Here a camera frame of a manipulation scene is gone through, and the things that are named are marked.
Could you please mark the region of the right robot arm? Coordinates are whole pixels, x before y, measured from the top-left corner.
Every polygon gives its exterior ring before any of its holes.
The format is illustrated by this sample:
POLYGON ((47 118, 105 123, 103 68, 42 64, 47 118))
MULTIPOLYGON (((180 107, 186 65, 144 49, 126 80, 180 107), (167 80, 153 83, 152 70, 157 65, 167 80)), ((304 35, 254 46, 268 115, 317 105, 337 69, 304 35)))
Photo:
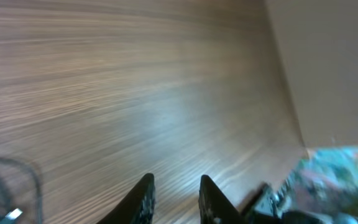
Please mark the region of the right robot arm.
POLYGON ((241 214, 247 223, 358 224, 358 146, 309 149, 278 190, 264 184, 241 214))

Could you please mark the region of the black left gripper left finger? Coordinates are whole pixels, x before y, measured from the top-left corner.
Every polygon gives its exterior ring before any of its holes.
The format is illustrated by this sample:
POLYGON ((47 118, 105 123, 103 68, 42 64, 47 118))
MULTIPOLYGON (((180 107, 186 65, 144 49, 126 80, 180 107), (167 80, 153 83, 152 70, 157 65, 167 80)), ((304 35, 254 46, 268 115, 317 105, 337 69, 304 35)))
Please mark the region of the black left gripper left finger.
POLYGON ((98 224, 151 224, 155 208, 155 179, 145 174, 98 224))

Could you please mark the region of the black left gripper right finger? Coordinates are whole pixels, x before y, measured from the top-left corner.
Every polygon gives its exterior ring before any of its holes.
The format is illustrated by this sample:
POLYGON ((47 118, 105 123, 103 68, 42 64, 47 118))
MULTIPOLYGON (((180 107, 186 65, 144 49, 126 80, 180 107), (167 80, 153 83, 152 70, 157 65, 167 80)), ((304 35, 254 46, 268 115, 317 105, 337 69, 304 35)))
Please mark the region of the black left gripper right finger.
POLYGON ((198 199, 201 224, 240 224, 244 219, 208 175, 202 175, 198 199))

